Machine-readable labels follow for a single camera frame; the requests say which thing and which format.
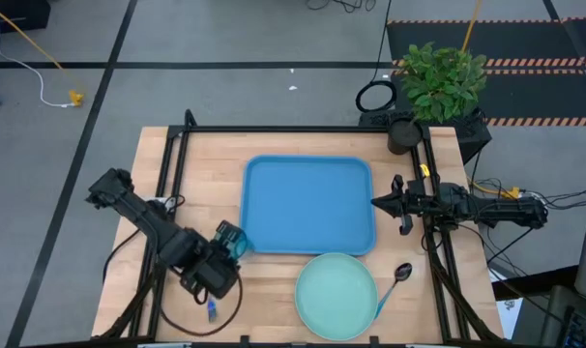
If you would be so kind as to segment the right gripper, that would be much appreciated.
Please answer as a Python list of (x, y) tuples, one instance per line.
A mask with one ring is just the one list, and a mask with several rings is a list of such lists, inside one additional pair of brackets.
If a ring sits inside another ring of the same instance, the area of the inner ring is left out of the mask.
[(407, 189), (403, 187), (402, 176), (395, 174), (392, 181), (393, 192), (372, 198), (371, 204), (392, 218), (400, 218), (399, 233), (402, 236), (406, 236), (410, 234), (413, 228), (411, 215), (414, 214), (420, 217), (435, 206), (436, 201), (432, 195), (426, 193), (423, 180), (408, 181)]

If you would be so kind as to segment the teal faceted plastic cup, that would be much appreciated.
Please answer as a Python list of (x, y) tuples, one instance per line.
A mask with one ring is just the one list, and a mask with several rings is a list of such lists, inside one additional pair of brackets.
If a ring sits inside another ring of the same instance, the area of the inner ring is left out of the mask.
[(248, 248), (248, 237), (239, 227), (231, 225), (227, 228), (227, 248), (234, 259), (239, 259), (244, 255)]

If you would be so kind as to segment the dark keyboard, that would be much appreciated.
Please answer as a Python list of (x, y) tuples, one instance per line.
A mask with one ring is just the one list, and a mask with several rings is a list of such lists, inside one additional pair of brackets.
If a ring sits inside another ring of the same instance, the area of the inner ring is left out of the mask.
[(540, 345), (553, 348), (586, 348), (586, 298), (563, 286), (550, 293)]

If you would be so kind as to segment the green leafy plant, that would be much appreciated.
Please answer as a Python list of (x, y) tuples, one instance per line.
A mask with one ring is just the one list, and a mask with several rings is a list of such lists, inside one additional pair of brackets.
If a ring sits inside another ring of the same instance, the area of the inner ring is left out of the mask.
[(456, 47), (411, 44), (402, 58), (402, 91), (417, 120), (445, 123), (470, 115), (479, 104), (486, 74), (484, 55)]

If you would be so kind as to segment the blue plastic tray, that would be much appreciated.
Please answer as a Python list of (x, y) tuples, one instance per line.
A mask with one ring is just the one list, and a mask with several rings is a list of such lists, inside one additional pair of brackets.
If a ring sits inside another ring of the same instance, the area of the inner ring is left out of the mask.
[(362, 256), (377, 240), (372, 198), (362, 159), (259, 155), (244, 170), (240, 224), (256, 253)]

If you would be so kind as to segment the white paper sheet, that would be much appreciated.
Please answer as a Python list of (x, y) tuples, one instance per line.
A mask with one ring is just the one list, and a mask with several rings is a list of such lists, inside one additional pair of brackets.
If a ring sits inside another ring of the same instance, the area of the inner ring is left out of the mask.
[(506, 339), (513, 338), (513, 333), (516, 327), (522, 302), (522, 298), (496, 302), (503, 330), (503, 335)]

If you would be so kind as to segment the black plant pot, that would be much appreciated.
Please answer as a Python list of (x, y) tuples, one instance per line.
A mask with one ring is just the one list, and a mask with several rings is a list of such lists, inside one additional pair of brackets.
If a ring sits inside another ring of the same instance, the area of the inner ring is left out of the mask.
[(409, 120), (398, 119), (388, 128), (388, 150), (395, 155), (404, 155), (415, 148), (423, 138), (421, 127)]

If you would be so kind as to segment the black desk edge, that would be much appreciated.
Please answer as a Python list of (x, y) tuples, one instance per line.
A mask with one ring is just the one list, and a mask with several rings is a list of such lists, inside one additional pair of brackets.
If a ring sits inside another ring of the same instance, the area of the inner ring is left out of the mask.
[(569, 266), (533, 275), (494, 280), (492, 290), (496, 301), (541, 296), (551, 292), (554, 286), (574, 289), (579, 266)]

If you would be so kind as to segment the black crate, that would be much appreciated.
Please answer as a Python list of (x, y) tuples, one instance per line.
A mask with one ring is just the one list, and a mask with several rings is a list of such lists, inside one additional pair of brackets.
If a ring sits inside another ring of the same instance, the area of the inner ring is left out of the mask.
[[(387, 127), (398, 118), (412, 118), (409, 110), (389, 109), (362, 113), (358, 125), (360, 127)], [(477, 155), (477, 153), (492, 139), (485, 123), (485, 116), (478, 107), (472, 114), (461, 119), (453, 119), (445, 123), (432, 121), (419, 121), (424, 127), (454, 128), (461, 159), (464, 164)]]

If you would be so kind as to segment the mint green plate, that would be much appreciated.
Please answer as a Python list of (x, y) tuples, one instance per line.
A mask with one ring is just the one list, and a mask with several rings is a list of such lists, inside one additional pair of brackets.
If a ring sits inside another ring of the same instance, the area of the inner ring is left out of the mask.
[(304, 325), (331, 341), (351, 340), (370, 327), (378, 307), (374, 278), (357, 258), (325, 253), (302, 268), (295, 306)]

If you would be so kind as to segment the spoon with blue handle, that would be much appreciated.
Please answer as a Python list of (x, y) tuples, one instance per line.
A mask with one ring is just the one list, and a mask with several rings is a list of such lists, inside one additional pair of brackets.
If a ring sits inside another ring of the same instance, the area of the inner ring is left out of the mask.
[(391, 287), (386, 291), (386, 293), (384, 294), (384, 296), (381, 298), (381, 300), (378, 303), (374, 318), (377, 319), (383, 309), (383, 307), (385, 306), (386, 301), (390, 298), (392, 292), (394, 291), (394, 289), (396, 288), (396, 286), (402, 282), (405, 281), (409, 278), (409, 276), (411, 275), (413, 270), (413, 266), (411, 263), (403, 263), (401, 265), (399, 265), (394, 272), (394, 282), (391, 285)]

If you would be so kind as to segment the black metal table frame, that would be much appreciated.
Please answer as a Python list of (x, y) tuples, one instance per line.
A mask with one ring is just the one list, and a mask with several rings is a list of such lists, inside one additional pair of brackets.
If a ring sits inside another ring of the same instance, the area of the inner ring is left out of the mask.
[[(465, 183), (453, 129), (431, 130), (431, 154), (396, 156), (389, 152), (386, 140), (387, 134), (379, 128), (357, 126), (146, 127), (138, 141), (132, 181), (143, 196), (178, 190), (185, 203), (177, 221), (206, 236), (212, 236), (224, 219), (238, 221), (244, 168), (261, 154), (360, 158), (371, 169), (378, 195), (388, 192), (395, 174), (411, 179), (421, 163), (434, 165), (443, 180)], [(473, 337), (462, 312), (431, 273), (422, 248), (423, 227), (416, 224), (409, 235), (402, 236), (397, 221), (384, 213), (377, 214), (376, 227), (376, 246), (364, 262), (381, 294), (393, 284), (399, 265), (411, 263), (413, 270), (396, 286), (360, 341), (422, 344)], [(294, 305), (295, 282), (307, 261), (299, 254), (247, 255), (242, 281), (219, 301), (215, 324), (208, 322), (206, 308), (194, 301), (175, 275), (159, 275), (135, 318), (113, 341), (118, 345), (166, 341), (318, 345), (321, 338), (303, 324)]]

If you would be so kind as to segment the black hazard-striped floor mat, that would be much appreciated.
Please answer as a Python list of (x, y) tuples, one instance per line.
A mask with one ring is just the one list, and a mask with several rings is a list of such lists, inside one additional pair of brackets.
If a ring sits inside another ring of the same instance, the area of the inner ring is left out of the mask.
[(387, 34), (395, 65), (411, 44), (485, 55), (480, 106), (491, 126), (586, 127), (586, 17), (392, 20)]

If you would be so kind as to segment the black box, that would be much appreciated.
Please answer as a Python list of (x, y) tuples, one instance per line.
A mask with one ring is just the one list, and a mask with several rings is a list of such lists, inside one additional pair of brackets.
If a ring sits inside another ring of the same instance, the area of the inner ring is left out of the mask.
[(47, 0), (0, 0), (0, 13), (22, 31), (44, 29), (50, 12)]

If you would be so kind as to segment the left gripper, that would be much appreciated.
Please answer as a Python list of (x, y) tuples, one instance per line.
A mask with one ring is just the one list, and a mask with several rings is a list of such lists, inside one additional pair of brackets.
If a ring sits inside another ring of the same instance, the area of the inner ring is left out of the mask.
[(216, 235), (209, 242), (200, 242), (190, 254), (190, 260), (180, 275), (181, 286), (197, 296), (202, 290), (223, 298), (237, 281), (241, 268), (238, 260), (231, 257), (228, 245), (236, 245), (241, 229), (222, 220)]

